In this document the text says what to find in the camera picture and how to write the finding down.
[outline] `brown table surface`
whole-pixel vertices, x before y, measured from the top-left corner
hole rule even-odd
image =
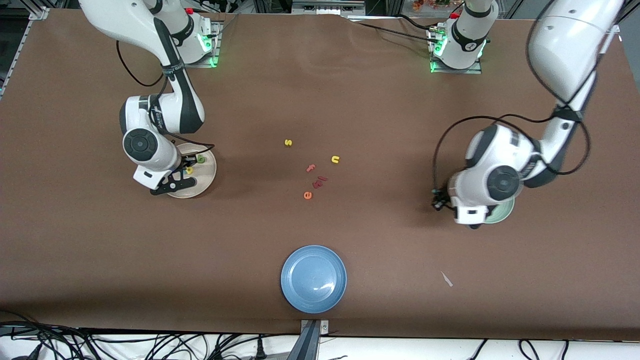
[[[328,318],[341,335],[637,340],[640,97],[617,39],[580,172],[525,189],[507,220],[477,231],[430,208],[431,156],[451,123],[550,113],[524,58],[530,25],[497,21],[483,74],[461,76],[430,73],[420,41],[338,16],[240,15],[219,67],[189,71],[207,112],[191,137],[216,144],[218,175],[179,200],[136,183],[121,146],[120,106],[159,85],[138,86],[80,11],[52,10],[0,101],[0,307],[83,327],[295,332]],[[142,80],[159,74],[145,51],[123,56]],[[445,141],[441,180],[487,123]],[[577,134],[566,168],[583,148]],[[316,176],[329,180],[313,190]],[[280,291],[285,259],[309,244],[336,251],[349,278],[316,316]]]

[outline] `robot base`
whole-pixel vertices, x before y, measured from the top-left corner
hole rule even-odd
[[[195,145],[192,143],[182,143],[177,146],[178,150],[181,154],[190,154],[198,151],[202,151],[206,149],[206,147],[202,145]],[[216,177],[216,170],[218,169],[218,165],[216,163],[216,158],[213,156],[211,150],[205,151],[200,154],[205,158],[205,162],[200,164],[193,165],[193,172],[191,174],[182,173],[182,176],[185,179],[193,178],[196,180],[196,185],[181,189],[176,192],[167,193],[171,197],[176,197],[178,199],[188,199],[190,197],[198,196],[203,193],[206,189],[208,189],[209,185],[213,182],[213,179]],[[178,180],[179,174],[170,175],[173,176],[174,179]]]
[[[476,59],[476,62],[466,69],[454,69],[445,65],[444,62],[434,54],[436,50],[440,50],[439,47],[442,46],[443,36],[446,34],[446,24],[444,22],[440,22],[437,26],[432,26],[429,30],[426,30],[426,34],[427,38],[432,38],[438,41],[436,43],[429,43],[431,72],[446,72],[449,74],[482,74],[479,59]]]
[[[200,60],[184,64],[186,67],[212,68],[218,66],[218,57],[220,56],[220,45],[222,42],[223,21],[211,21],[206,19],[204,24],[205,33],[212,36],[210,39],[202,40],[202,45],[210,51]]]

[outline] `metal bracket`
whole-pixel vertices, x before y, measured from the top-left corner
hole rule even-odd
[[[31,14],[29,14],[29,20],[44,20],[47,18],[47,16],[49,16],[49,8],[38,6],[38,9],[39,10],[35,10],[32,12],[31,8],[29,8],[29,12],[31,12]]]
[[[302,320],[300,322],[300,332],[305,329],[306,324],[313,320]],[[320,335],[327,335],[329,333],[329,320],[320,320]]]
[[[0,88],[0,100],[2,100],[4,91],[7,85],[9,85],[9,78],[11,78],[11,74],[13,74],[13,68],[15,68],[15,64],[18,62],[18,56],[20,56],[20,53],[22,52],[22,46],[24,45],[24,42],[27,41],[27,35],[29,35],[29,30],[31,30],[32,25],[33,25],[33,21],[29,21],[29,24],[27,24],[27,28],[24,30],[22,39],[20,39],[20,45],[18,45],[18,50],[15,52],[15,55],[13,56],[13,61],[11,61],[11,66],[9,67],[9,71],[6,73],[6,79],[4,79],[2,88]]]
[[[366,15],[363,0],[293,0],[291,13],[296,15],[334,14],[342,17]]]
[[[446,42],[446,23],[440,22],[437,26],[431,27],[429,30],[426,30],[427,38],[435,39],[438,42],[430,42],[429,43],[429,60],[431,62],[431,72],[446,72],[449,74],[482,74],[482,67],[480,66],[479,57],[482,55],[482,50],[480,50],[480,55],[478,59],[475,60],[473,65],[466,69],[452,69],[445,65],[442,60],[436,56],[436,52],[440,51],[440,47],[444,46]]]
[[[302,320],[303,328],[287,360],[316,360],[320,346],[321,322],[325,320]]]
[[[212,37],[208,40],[211,42],[212,50],[202,59],[194,63],[185,64],[186,67],[212,68],[218,66],[223,28],[224,21],[207,21],[205,29],[207,30],[206,32],[208,33],[208,35],[212,35]]]

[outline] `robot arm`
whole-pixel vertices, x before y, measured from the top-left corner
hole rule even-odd
[[[212,51],[211,20],[193,11],[185,12],[180,0],[144,0],[149,12],[160,19],[171,33],[184,63],[192,64]]]
[[[548,9],[529,50],[532,68],[559,97],[553,118],[540,141],[498,124],[475,135],[465,169],[448,183],[457,223],[477,228],[495,206],[512,201],[524,186],[535,188],[555,179],[611,35],[600,44],[622,5],[623,0],[559,0]]]
[[[105,35],[155,55],[171,83],[173,93],[130,97],[120,110],[122,145],[138,165],[134,179],[158,189],[182,163],[179,151],[162,134],[197,131],[204,121],[202,103],[171,33],[142,0],[81,0],[80,5],[89,22]]]
[[[449,19],[439,50],[434,55],[453,69],[467,69],[480,57],[486,36],[498,17],[495,0],[467,0],[457,19]]]

